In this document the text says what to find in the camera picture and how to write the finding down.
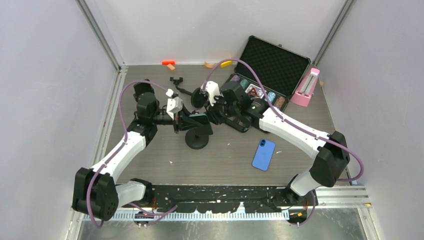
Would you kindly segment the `dark green-edged smartphone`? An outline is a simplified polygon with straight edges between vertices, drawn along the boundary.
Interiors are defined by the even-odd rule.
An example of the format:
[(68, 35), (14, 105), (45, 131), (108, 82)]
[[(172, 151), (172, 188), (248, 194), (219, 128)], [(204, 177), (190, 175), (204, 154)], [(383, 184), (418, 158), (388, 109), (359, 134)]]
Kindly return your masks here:
[(202, 117), (200, 117), (198, 121), (194, 121), (194, 122), (203, 124), (203, 127), (194, 128), (194, 133), (197, 136), (210, 136), (214, 134), (212, 126), (211, 126), (211, 122), (206, 113), (202, 113)]

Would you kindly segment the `black smartphone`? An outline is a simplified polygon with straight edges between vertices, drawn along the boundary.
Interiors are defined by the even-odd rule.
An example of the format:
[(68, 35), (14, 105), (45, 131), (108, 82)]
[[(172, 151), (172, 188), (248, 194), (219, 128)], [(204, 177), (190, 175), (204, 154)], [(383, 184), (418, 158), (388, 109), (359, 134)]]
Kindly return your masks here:
[(139, 82), (139, 83), (134, 84), (133, 89), (134, 89), (133, 97), (134, 97), (136, 102), (139, 101), (139, 97), (142, 94), (145, 94), (145, 93), (154, 94), (155, 93), (153, 87), (150, 84), (149, 79), (144, 79), (144, 82)]

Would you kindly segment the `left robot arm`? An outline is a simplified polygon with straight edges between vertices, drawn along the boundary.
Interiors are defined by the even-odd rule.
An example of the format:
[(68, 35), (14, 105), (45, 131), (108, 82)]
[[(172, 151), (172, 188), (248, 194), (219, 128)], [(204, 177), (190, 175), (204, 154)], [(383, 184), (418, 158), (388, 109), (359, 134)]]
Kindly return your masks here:
[(134, 157), (155, 137), (159, 125), (171, 125), (176, 132), (211, 133), (209, 118), (204, 113), (191, 114), (178, 96), (167, 100), (165, 108), (152, 91), (135, 93), (134, 119), (125, 128), (121, 141), (91, 168), (80, 168), (75, 174), (72, 208), (93, 220), (108, 221), (122, 206), (136, 204), (148, 207), (153, 202), (152, 184), (133, 178), (124, 184), (116, 181)]

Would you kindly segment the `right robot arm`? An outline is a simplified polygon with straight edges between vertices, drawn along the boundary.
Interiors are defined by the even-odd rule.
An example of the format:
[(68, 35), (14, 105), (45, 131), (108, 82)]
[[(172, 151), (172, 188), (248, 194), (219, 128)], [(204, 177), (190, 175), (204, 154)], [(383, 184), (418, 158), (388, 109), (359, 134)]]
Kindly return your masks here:
[(241, 84), (228, 81), (219, 86), (213, 81), (200, 87), (205, 97), (207, 113), (218, 123), (230, 117), (239, 117), (247, 126), (274, 134), (306, 153), (313, 163), (301, 174), (295, 175), (283, 190), (283, 197), (291, 205), (299, 205), (309, 192), (318, 187), (331, 188), (340, 181), (341, 174), (351, 158), (345, 136), (311, 128), (269, 104), (264, 97), (249, 97)]

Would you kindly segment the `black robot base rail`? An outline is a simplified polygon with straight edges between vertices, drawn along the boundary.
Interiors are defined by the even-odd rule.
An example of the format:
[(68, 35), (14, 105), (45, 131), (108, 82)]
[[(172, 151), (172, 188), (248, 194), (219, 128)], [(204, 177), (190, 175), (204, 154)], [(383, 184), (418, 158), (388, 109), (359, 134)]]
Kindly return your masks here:
[(261, 185), (152, 185), (135, 204), (153, 207), (160, 213), (176, 206), (177, 213), (213, 214), (234, 213), (243, 207), (248, 214), (277, 213), (289, 207), (302, 210), (317, 206), (318, 199), (311, 193), (290, 201), (284, 187)]

